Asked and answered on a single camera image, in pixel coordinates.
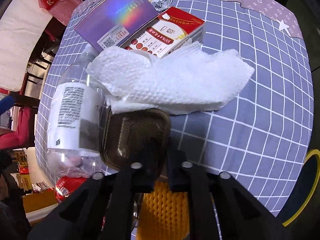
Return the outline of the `brown plastic tray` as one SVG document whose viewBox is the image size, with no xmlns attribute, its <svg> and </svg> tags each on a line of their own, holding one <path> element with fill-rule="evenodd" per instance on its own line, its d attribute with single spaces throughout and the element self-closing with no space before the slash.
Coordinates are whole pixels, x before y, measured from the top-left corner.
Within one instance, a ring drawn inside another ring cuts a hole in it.
<svg viewBox="0 0 320 240">
<path fill-rule="evenodd" d="M 107 166 L 119 171 L 131 163 L 141 163 L 156 178 L 161 176 L 171 129 L 167 113 L 147 109 L 113 114 L 109 107 L 101 124 L 100 156 Z"/>
</svg>

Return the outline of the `clear plastic water bottle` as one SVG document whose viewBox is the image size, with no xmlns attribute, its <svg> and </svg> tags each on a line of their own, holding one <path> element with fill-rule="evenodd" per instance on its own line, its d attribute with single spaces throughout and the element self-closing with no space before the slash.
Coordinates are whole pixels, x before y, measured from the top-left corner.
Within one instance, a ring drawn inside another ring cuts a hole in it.
<svg viewBox="0 0 320 240">
<path fill-rule="evenodd" d="M 101 169 L 103 86 L 86 68 L 98 52 L 87 45 L 60 76 L 47 127 L 47 164 L 58 177 L 90 177 Z"/>
</svg>

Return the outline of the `white paper towel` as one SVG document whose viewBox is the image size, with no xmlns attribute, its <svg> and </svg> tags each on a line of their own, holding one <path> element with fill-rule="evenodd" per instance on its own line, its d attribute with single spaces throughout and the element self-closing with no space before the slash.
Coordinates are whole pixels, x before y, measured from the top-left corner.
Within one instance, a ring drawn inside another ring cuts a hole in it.
<svg viewBox="0 0 320 240">
<path fill-rule="evenodd" d="M 254 68 L 235 49 L 208 54 L 194 42 L 161 59 L 113 46 L 87 73 L 107 90 L 114 114 L 155 108 L 181 115 L 220 110 L 244 89 Z"/>
</svg>

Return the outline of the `purple holographic box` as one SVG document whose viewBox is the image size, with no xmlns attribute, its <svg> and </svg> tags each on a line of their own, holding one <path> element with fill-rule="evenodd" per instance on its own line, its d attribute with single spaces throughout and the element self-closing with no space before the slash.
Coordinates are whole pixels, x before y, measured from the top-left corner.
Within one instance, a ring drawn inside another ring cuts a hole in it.
<svg viewBox="0 0 320 240">
<path fill-rule="evenodd" d="M 74 30 L 101 52 L 121 46 L 157 15 L 158 11 L 148 0 L 104 0 Z"/>
</svg>

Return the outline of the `red white carton box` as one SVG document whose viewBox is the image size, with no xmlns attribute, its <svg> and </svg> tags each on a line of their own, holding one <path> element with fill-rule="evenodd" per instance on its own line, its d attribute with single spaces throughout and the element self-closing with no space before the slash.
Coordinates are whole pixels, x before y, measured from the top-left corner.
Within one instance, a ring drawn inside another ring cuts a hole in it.
<svg viewBox="0 0 320 240">
<path fill-rule="evenodd" d="M 163 58 L 193 42 L 203 42 L 204 20 L 170 7 L 132 35 L 121 48 L 141 50 Z"/>
</svg>

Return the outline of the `white blue sachet wrapper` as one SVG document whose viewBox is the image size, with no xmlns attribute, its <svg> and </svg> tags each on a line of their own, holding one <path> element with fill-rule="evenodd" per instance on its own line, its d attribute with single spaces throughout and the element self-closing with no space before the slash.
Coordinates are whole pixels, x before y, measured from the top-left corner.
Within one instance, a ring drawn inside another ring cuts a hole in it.
<svg viewBox="0 0 320 240">
<path fill-rule="evenodd" d="M 162 12 L 170 7 L 171 0 L 148 0 L 152 6 L 158 11 Z"/>
</svg>

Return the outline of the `yellow rimmed trash bin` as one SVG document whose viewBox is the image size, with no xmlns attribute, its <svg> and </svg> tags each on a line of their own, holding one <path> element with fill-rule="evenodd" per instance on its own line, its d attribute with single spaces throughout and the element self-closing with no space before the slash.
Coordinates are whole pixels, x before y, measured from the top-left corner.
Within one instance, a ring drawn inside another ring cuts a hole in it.
<svg viewBox="0 0 320 240">
<path fill-rule="evenodd" d="M 305 210 L 319 183 L 319 150 L 310 150 L 298 179 L 277 218 L 287 227 Z"/>
</svg>

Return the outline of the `red can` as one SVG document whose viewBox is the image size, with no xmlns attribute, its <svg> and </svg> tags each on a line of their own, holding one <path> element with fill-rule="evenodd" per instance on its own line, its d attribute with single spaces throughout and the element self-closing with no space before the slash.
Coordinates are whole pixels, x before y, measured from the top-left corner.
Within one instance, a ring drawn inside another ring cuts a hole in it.
<svg viewBox="0 0 320 240">
<path fill-rule="evenodd" d="M 87 178 L 79 177 L 61 177 L 55 184 L 54 195 L 57 202 L 60 204 L 68 198 L 80 185 L 82 185 Z"/>
</svg>

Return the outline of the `yellow knitted cloth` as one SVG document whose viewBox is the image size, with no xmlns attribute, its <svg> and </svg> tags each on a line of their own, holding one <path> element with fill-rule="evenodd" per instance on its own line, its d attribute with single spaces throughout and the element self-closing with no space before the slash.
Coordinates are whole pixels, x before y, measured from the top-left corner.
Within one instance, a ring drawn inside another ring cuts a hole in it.
<svg viewBox="0 0 320 240">
<path fill-rule="evenodd" d="M 143 195 L 136 239 L 185 239 L 189 235 L 186 192 L 173 193 L 167 182 L 157 180 L 154 191 Z"/>
</svg>

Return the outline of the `cardboard box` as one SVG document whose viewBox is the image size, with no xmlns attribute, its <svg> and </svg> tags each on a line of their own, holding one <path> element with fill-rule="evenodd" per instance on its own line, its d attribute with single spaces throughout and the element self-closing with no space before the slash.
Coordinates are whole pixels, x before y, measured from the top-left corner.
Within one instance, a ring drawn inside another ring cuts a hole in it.
<svg viewBox="0 0 320 240">
<path fill-rule="evenodd" d="M 51 189 L 27 194 L 22 197 L 25 213 L 30 213 L 57 204 L 54 191 Z"/>
</svg>

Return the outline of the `blue checkered tablecloth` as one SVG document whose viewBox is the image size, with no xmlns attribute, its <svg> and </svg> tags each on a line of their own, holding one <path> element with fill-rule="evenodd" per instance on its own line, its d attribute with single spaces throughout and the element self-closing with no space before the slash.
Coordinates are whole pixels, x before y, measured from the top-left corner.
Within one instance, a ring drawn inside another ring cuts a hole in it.
<svg viewBox="0 0 320 240">
<path fill-rule="evenodd" d="M 273 214 L 298 179 L 313 126 L 313 87 L 295 15 L 274 0 L 171 0 L 205 21 L 202 50 L 236 49 L 254 68 L 217 112 L 174 116 L 171 139 L 211 172 L 230 172 Z"/>
</svg>

